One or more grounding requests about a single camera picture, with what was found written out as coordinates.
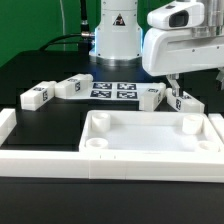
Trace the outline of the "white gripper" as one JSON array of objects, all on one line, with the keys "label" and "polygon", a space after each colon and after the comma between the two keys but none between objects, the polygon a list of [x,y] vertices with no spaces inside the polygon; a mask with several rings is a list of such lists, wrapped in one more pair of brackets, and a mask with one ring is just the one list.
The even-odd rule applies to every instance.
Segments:
[{"label": "white gripper", "polygon": [[224,90],[224,35],[193,38],[190,29],[151,28],[144,38],[142,66],[151,76],[167,75],[174,97],[182,95],[178,73],[184,72],[219,68],[216,85]]}]

